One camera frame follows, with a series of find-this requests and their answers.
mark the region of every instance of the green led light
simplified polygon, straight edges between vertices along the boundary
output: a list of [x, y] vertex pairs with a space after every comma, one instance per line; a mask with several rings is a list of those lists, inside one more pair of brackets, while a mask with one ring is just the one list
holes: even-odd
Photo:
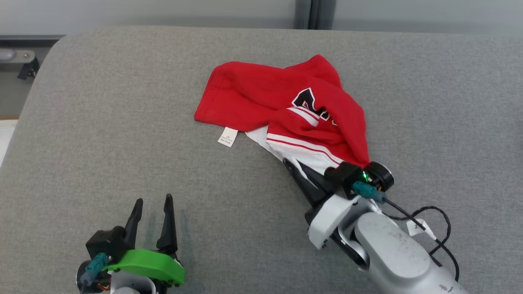
[[361, 174], [363, 175], [363, 178], [365, 179], [365, 181], [368, 182], [369, 181], [369, 175], [366, 172], [361, 172]]

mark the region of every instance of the black cable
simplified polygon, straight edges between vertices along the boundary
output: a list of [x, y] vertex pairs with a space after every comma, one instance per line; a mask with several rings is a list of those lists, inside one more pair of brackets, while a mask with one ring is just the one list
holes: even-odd
[[430, 258], [432, 258], [432, 261], [438, 266], [438, 267], [442, 267], [443, 264], [441, 264], [441, 262], [439, 262], [439, 260], [437, 260], [434, 256], [431, 256]]
[[[428, 209], [434, 209], [434, 210], [437, 210], [439, 211], [443, 217], [445, 218], [445, 222], [447, 223], [447, 235], [445, 236], [445, 238], [443, 239], [442, 244], [445, 244], [449, 238], [450, 238], [450, 231], [451, 231], [451, 225], [450, 225], [450, 219], [449, 217], [447, 216], [447, 214], [439, 207], [436, 207], [436, 206], [424, 206], [424, 207], [421, 207], [420, 209], [414, 211], [411, 215], [412, 217], [416, 217], [418, 214], [422, 213], [423, 211], [425, 210], [428, 210]], [[393, 220], [398, 220], [398, 221], [404, 221], [404, 220], [408, 220], [409, 218], [408, 217], [395, 217], [395, 216], [390, 216], [386, 213], [384, 213], [386, 216], [388, 216], [389, 218], [393, 219]], [[441, 246], [438, 244], [434, 249], [432, 249], [428, 254], [430, 256], [433, 256], [434, 253], [436, 251], [438, 251], [438, 249], [440, 249]]]
[[[387, 197], [384, 197], [383, 198], [383, 201], [385, 203], [388, 203], [390, 206], [394, 207], [395, 209], [397, 209], [399, 212], [401, 212], [402, 214], [404, 214], [408, 219], [412, 220], [416, 225], [418, 225], [418, 227], [420, 227], [422, 230], [426, 230], [425, 227], [420, 224], [411, 214], [409, 214], [408, 212], [406, 212], [403, 208], [399, 207], [398, 205], [396, 205], [394, 202], [390, 201], [387, 199]], [[454, 263], [454, 268], [456, 269], [456, 276], [455, 276], [455, 280], [456, 282], [458, 281], [459, 279], [459, 265], [458, 265], [458, 261], [456, 260], [456, 258], [454, 257], [454, 255], [452, 254], [452, 252], [450, 252], [450, 250], [438, 239], [435, 240], [436, 243], [438, 243], [438, 245], [443, 249], [445, 250], [445, 252], [447, 252], [447, 254], [449, 255], [450, 259], [452, 260], [452, 262]]]

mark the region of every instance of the gray cushion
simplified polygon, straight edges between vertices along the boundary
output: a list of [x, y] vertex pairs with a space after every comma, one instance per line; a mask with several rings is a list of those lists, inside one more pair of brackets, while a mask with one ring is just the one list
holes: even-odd
[[[178, 27], [65, 37], [0, 169], [0, 292], [76, 293], [85, 242], [124, 225], [139, 197], [137, 247], [154, 249], [171, 193], [187, 271], [177, 292], [377, 293], [335, 244], [309, 242], [308, 203], [277, 159], [245, 134], [220, 145], [223, 128], [193, 120], [215, 66], [318, 53], [366, 112], [371, 158], [396, 179], [389, 196], [448, 213], [464, 287], [520, 292], [521, 48], [492, 36]], [[443, 238], [443, 219], [423, 217]]]

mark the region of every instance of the white label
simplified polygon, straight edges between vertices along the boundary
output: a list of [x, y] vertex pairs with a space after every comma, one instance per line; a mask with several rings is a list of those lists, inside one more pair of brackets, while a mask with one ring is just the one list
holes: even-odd
[[236, 139], [237, 134], [238, 130], [225, 127], [225, 130], [223, 130], [222, 135], [218, 139], [218, 143], [227, 147], [231, 147], [232, 143], [234, 143], [234, 140]]
[[425, 230], [423, 230], [418, 225], [416, 225], [412, 220], [410, 220], [410, 221], [407, 222], [408, 234], [410, 236], [414, 236], [414, 235], [418, 235], [420, 233], [425, 232], [425, 233], [427, 233], [427, 235], [429, 235], [429, 237], [432, 240], [435, 240], [436, 236], [434, 235], [432, 230], [427, 225], [427, 222], [425, 222], [423, 219], [416, 219], [416, 220], [425, 227]]

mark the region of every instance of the printed number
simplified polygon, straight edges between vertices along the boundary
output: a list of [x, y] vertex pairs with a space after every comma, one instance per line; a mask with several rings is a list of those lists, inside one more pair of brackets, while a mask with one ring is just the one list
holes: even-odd
[[298, 93], [296, 98], [292, 101], [292, 104], [294, 106], [304, 107], [321, 117], [323, 120], [328, 120], [330, 117], [328, 112], [325, 110], [324, 107], [321, 107], [320, 109], [315, 109], [314, 101], [315, 98], [312, 94], [312, 90], [310, 88], [307, 88]]

